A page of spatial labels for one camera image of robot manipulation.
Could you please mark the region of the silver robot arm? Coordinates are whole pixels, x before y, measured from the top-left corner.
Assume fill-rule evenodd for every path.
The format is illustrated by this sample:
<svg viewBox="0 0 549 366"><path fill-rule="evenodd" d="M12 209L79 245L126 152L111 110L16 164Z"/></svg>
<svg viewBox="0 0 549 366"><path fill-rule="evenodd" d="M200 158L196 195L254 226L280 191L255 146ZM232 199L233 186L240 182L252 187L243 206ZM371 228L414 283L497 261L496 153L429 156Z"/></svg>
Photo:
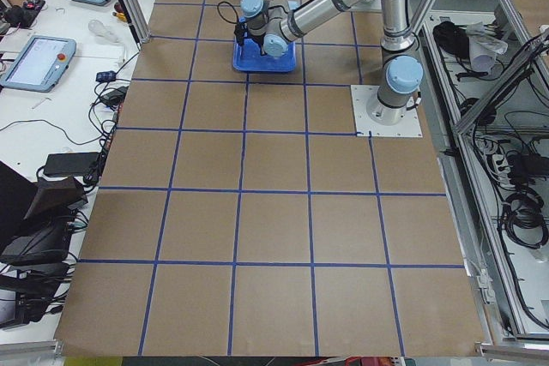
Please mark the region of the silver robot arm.
<svg viewBox="0 0 549 366"><path fill-rule="evenodd" d="M241 72L289 72L295 65L293 47L297 39L363 1L371 0L308 0L303 4L240 0L232 21L232 66ZM411 110L408 101L419 90L424 70L408 53L414 38L407 0L381 0L381 4L383 78L368 100L367 114L376 123L394 125Z"/></svg>

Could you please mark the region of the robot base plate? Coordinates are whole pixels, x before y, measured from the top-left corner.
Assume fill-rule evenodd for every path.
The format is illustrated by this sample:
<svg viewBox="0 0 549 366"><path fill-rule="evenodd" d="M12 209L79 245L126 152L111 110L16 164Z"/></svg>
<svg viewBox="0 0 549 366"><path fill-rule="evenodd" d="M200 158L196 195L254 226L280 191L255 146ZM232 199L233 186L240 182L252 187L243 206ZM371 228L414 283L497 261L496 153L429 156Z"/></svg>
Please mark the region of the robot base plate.
<svg viewBox="0 0 549 366"><path fill-rule="evenodd" d="M421 138L417 109L410 97L402 108L384 106L377 85L351 85L355 133L358 137Z"/></svg>

